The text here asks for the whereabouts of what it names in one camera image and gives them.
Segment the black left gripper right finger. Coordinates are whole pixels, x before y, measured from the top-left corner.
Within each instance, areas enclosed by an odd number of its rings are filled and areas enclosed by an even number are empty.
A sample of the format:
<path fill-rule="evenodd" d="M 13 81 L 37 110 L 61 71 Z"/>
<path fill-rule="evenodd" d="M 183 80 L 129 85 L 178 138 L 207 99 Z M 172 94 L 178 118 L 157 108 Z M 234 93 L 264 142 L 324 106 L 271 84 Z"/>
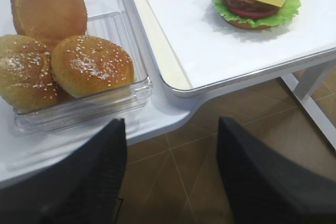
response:
<path fill-rule="evenodd" d="M 216 158 L 235 223 L 335 223 L 335 182 L 221 116 Z"/>

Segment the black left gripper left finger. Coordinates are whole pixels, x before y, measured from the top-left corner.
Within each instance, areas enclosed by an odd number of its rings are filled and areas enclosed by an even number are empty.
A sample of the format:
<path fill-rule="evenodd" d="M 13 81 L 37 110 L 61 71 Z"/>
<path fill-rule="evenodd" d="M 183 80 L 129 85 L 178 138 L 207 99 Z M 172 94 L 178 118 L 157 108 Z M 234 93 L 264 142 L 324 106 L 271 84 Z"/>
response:
<path fill-rule="evenodd" d="M 1 223 L 112 223 L 126 166 L 123 119 L 68 157 L 1 187 Z"/>

